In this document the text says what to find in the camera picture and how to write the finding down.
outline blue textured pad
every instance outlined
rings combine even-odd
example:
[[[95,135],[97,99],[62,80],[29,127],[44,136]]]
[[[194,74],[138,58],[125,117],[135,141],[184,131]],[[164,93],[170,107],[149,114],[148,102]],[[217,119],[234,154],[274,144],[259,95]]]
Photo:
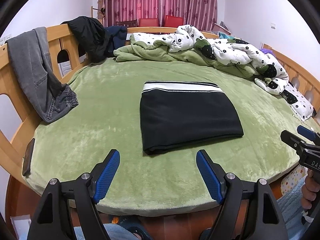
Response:
[[[302,125],[299,125],[297,128],[298,134],[302,135],[303,137],[309,139],[310,141],[314,141],[316,139],[316,134],[309,130],[308,128],[305,128]]]
[[[223,197],[221,195],[220,182],[214,174],[214,171],[210,168],[201,151],[197,152],[196,163],[211,198],[216,200],[219,204],[222,204]]]
[[[101,173],[101,176],[97,180],[96,183],[96,193],[93,196],[93,201],[95,204],[98,204],[101,199],[103,199],[110,187],[110,184],[113,180],[113,177],[116,174],[116,171],[120,164],[120,153],[115,151],[112,157],[110,158],[108,164],[105,169]]]

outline human hand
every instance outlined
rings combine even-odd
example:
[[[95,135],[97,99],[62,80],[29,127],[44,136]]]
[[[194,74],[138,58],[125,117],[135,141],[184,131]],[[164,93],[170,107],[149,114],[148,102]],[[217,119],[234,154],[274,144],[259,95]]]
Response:
[[[302,198],[301,206],[304,209],[310,209],[312,207],[312,201],[316,199],[316,193],[320,190],[320,185],[313,179],[313,170],[308,169],[308,176],[305,179],[305,185],[302,186]]]

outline person's leg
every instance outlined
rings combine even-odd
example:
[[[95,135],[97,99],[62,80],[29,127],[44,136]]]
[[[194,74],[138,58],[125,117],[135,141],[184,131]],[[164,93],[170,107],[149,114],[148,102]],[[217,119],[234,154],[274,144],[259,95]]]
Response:
[[[104,224],[111,240],[139,240],[133,233],[117,224]],[[81,227],[75,227],[78,240],[85,240]]]
[[[291,191],[277,201],[288,230],[289,240],[300,239],[306,231],[306,227],[301,223],[303,208],[300,204],[301,188],[304,185],[304,180],[305,177],[300,179]]]

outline folded black cloth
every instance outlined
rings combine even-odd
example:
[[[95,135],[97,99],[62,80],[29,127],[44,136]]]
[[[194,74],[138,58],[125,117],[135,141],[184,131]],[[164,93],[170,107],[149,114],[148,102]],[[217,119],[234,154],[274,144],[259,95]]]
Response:
[[[79,16],[62,24],[68,24],[78,43],[88,53],[90,62],[98,63],[107,57],[110,34],[97,19]]]
[[[146,82],[140,125],[147,154],[244,134],[229,98],[216,84],[207,82]]]

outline green fleece bedsheet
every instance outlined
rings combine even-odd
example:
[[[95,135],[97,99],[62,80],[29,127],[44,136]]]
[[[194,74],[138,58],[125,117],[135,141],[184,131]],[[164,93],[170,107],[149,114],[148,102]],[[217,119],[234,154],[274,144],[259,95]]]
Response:
[[[142,151],[139,104],[145,81],[217,83],[234,104],[244,130],[242,138],[196,144],[162,155]],[[196,166],[205,149],[226,172],[244,180],[276,179],[298,161],[280,140],[296,133],[301,121],[281,97],[254,82],[187,62],[108,59],[84,67],[70,81],[79,105],[58,121],[41,123],[35,132],[31,175],[27,182],[42,193],[51,178],[76,179],[104,160],[112,148],[121,161],[105,199],[97,205],[109,214],[160,216],[215,206]],[[318,130],[313,119],[305,122]]]

